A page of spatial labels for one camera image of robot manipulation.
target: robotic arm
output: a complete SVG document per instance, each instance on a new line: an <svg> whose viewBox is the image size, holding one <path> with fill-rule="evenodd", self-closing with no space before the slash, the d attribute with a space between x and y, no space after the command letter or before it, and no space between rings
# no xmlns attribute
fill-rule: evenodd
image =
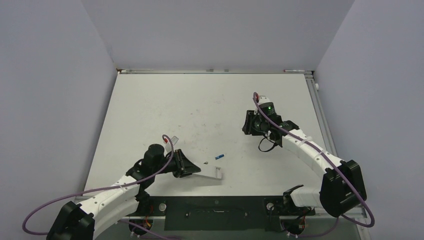
<svg viewBox="0 0 424 240"><path fill-rule="evenodd" d="M164 152L162 145L150 145L144 158L116 181L114 185L120 188L103 191L78 204L72 201L66 203L48 232L47 240L92 240L128 214L148 213L149 194L145 190L155 181L155 177L147 178L168 162ZM175 178L184 178L200 171L178 149L160 174L172 172ZM147 180L128 185L142 179Z"/></svg>
<svg viewBox="0 0 424 240"><path fill-rule="evenodd" d="M346 162L325 151L313 142L310 136L306 136L294 122L283 121L281 116L277 115L274 103L266 96L255 95L255 97L257 109L247 111L242 128L244 134L264 136L273 141L275 146L284 146L308 165L322 181L321 189L298 185L286 191L283 194L285 208L324 208L331 216L338 217L360 203L354 192L337 171L325 161L322 154L325 154L346 176L363 200L367 199L361 168L355 161ZM285 131L277 128L270 121Z"/></svg>

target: white wall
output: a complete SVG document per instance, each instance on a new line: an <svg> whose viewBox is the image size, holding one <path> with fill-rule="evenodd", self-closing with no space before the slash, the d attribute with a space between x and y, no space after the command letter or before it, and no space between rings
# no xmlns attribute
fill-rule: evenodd
<svg viewBox="0 0 424 240"><path fill-rule="evenodd" d="M42 203L81 190L116 70L79 0L0 2L0 239ZM48 231L56 204L29 222Z"/></svg>
<svg viewBox="0 0 424 240"><path fill-rule="evenodd" d="M373 239L424 236L423 13L356 0L315 73L338 154L361 166Z"/></svg>
<svg viewBox="0 0 424 240"><path fill-rule="evenodd" d="M314 70L354 0L82 0L122 69Z"/></svg>

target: black cable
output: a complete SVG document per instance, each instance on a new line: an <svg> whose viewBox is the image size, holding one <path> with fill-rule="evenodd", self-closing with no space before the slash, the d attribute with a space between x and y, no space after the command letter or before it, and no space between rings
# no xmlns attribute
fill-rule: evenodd
<svg viewBox="0 0 424 240"><path fill-rule="evenodd" d="M288 226L284 226L283 223L283 227L284 230L282 231L282 233L284 233L285 231L287 231L289 228L293 227L294 225L296 225L296 223L298 222L299 219L305 217L308 213L310 213L312 211L312 208L310 208L308 211L305 211L302 215L298 216L295 220L293 220Z"/></svg>
<svg viewBox="0 0 424 240"><path fill-rule="evenodd" d="M273 143L272 147L271 147L270 149L268 149L268 150L262 150L262 149L261 149L261 144L262 144L262 142L263 142L265 139L266 139L266 140L268 140L268 142ZM278 144L277 144L277 143L275 143L275 142L273 142L273 141L269 140L267 136L264 136L264 137L262 138L262 140L259 142L259 145L257 146L257 149L259 149L259 151L261 151L261 152L263 152L263 153L267 153L267 152L269 152L269 151L273 150L273 149L274 149L275 147L277 147L277 146L278 146Z"/></svg>

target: gray wall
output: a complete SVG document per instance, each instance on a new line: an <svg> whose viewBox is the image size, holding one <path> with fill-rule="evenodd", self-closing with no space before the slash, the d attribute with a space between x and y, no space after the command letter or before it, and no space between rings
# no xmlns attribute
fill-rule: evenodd
<svg viewBox="0 0 424 240"><path fill-rule="evenodd" d="M373 239L423 239L424 1L356 0L315 77L338 154L360 165Z"/></svg>
<svg viewBox="0 0 424 240"><path fill-rule="evenodd" d="M308 69L354 0L82 0L122 69Z"/></svg>
<svg viewBox="0 0 424 240"><path fill-rule="evenodd" d="M0 239L42 203L81 190L116 70L79 0L0 3ZM60 204L30 220L48 231Z"/></svg>

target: blue battery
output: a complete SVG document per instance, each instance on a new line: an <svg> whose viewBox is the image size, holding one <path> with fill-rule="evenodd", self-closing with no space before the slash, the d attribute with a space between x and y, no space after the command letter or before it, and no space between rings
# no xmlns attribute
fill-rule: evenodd
<svg viewBox="0 0 424 240"><path fill-rule="evenodd" d="M215 160L218 160L218 159L220 159L220 158L222 158L222 157L224 157L224 154L221 154L221 155L219 155L219 156L216 156L216 157L215 157Z"/></svg>

